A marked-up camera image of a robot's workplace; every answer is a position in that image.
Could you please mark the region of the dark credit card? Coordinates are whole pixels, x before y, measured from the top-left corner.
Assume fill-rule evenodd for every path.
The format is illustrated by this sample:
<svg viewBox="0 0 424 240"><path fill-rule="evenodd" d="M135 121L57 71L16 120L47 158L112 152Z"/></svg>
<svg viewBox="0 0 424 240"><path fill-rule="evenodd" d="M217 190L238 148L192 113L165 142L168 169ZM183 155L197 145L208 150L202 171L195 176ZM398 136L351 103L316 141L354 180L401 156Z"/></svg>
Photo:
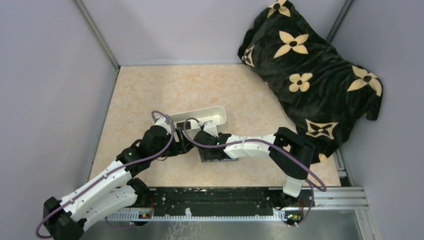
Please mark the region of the dark credit card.
<svg viewBox="0 0 424 240"><path fill-rule="evenodd" d="M191 122L190 121L187 121L187 122L177 122L176 123L176 127L177 128L180 128L181 130L186 129L187 131L192 129Z"/></svg>

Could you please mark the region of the white plastic tray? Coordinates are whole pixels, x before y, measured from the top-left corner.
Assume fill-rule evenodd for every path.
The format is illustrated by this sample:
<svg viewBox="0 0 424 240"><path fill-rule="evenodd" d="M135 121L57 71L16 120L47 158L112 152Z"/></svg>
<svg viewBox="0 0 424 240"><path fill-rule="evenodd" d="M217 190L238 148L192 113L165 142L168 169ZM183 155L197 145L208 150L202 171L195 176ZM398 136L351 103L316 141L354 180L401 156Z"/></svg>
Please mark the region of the white plastic tray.
<svg viewBox="0 0 424 240"><path fill-rule="evenodd" d="M188 118L195 118L199 120L202 124L207 121L214 121L217 125L218 133L221 133L226 128L227 124L227 114L222 106L213 106L203 109L175 113L169 115L169 117L176 128L177 123L184 122ZM191 129L187 130L187 134L190 137L194 137L197 132L199 132L202 128L195 120L191 119L189 121L191 123Z"/></svg>

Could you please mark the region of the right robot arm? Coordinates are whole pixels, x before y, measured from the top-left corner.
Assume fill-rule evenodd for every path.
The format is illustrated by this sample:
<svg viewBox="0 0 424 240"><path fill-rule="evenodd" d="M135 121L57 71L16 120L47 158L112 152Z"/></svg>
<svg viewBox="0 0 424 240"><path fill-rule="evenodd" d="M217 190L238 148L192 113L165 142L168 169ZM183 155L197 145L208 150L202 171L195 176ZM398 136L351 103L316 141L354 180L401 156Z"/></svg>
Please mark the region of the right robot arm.
<svg viewBox="0 0 424 240"><path fill-rule="evenodd" d="M295 206L301 200L301 188L312 173L310 166L316 150L309 140L286 127L262 136L215 136L201 130L193 141L207 160L271 159L285 173L281 199L287 206Z"/></svg>

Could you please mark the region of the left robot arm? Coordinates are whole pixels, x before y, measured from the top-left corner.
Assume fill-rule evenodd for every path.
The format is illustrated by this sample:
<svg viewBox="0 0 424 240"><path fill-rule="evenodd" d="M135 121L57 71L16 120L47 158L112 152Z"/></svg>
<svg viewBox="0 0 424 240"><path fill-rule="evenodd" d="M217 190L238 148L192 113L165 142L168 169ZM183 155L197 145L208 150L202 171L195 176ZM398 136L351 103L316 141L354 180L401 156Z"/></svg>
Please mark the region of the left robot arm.
<svg viewBox="0 0 424 240"><path fill-rule="evenodd" d="M125 148L99 175L60 199L43 204L43 225L48 238L79 240L100 220L125 207L152 208L150 188L137 175L158 158L188 153L194 144L181 128L151 126Z"/></svg>

